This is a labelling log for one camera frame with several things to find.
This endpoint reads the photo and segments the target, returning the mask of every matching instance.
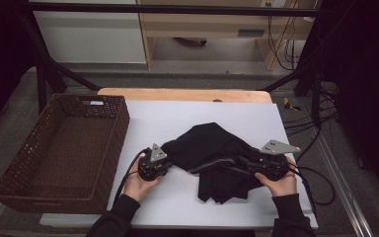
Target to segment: human hand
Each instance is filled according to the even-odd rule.
[[[158,177],[150,182],[143,180],[138,174],[138,163],[140,159],[141,157],[134,162],[131,167],[130,175],[128,175],[127,181],[124,184],[124,194],[138,202],[141,202],[149,190],[158,185],[162,179],[162,177]]]
[[[287,161],[295,167],[294,161],[287,157]],[[282,179],[271,181],[261,173],[255,173],[255,177],[267,186],[273,197],[288,196],[297,194],[297,180],[293,172],[289,171]]]

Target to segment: person's arm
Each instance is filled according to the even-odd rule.
[[[110,211],[102,214],[88,231],[86,237],[122,237],[131,229],[131,220],[140,207],[140,202],[161,180],[146,182],[137,173],[139,159],[133,164],[121,195]]]
[[[289,158],[287,160],[293,166],[295,165]],[[301,209],[294,173],[288,172],[282,179],[275,182],[260,173],[256,173],[255,176],[269,188],[278,212],[278,218],[273,224],[273,237],[316,236],[310,226],[310,219],[304,216]]]

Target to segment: white table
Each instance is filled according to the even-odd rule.
[[[176,139],[192,126],[217,122],[250,145],[261,148],[270,139],[288,143],[282,121],[272,103],[216,103],[127,100],[130,124],[119,157],[110,197],[111,208],[117,187],[134,156],[153,143]],[[304,186],[298,183],[303,212],[318,228]],[[277,217],[266,187],[249,191],[248,199],[231,198],[223,204],[203,202],[197,197],[198,176],[172,167],[162,182],[145,198],[132,225],[137,228],[232,228],[272,227]],[[99,215],[44,214],[40,223],[54,227],[90,227]]]

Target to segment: black sleeve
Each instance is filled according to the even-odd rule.
[[[121,195],[113,208],[94,223],[86,237],[125,236],[131,228],[130,221],[139,207],[139,202],[129,196]]]
[[[272,237],[316,236],[310,226],[310,219],[301,210],[299,195],[273,197],[278,218],[274,221]]]

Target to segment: brown woven basket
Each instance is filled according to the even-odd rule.
[[[123,96],[53,95],[0,180],[0,202],[21,212],[103,213],[128,123]]]

